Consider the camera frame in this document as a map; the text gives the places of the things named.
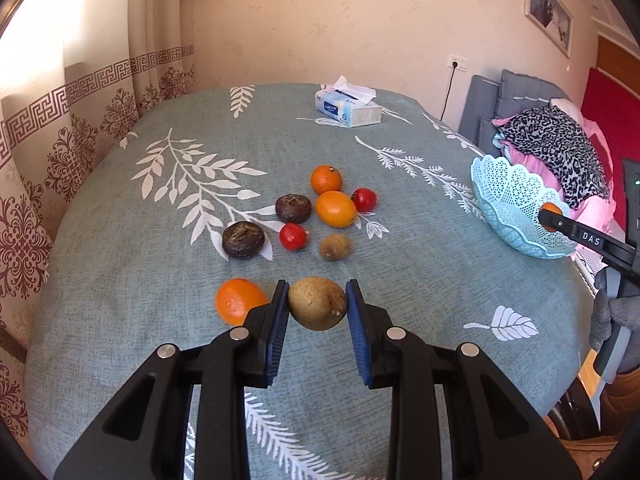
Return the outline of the grey gloved right hand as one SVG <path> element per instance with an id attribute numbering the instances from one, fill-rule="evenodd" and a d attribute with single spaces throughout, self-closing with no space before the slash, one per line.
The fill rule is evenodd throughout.
<path id="1" fill-rule="evenodd" d="M 606 294 L 606 284 L 608 278 L 602 269 L 594 278 L 598 293 L 593 300 L 589 343 L 594 351 L 599 352 L 602 344 L 611 336 L 613 323 L 629 328 L 631 336 L 618 368 L 620 374 L 627 374 L 639 367 L 639 297 L 610 298 Z"/>

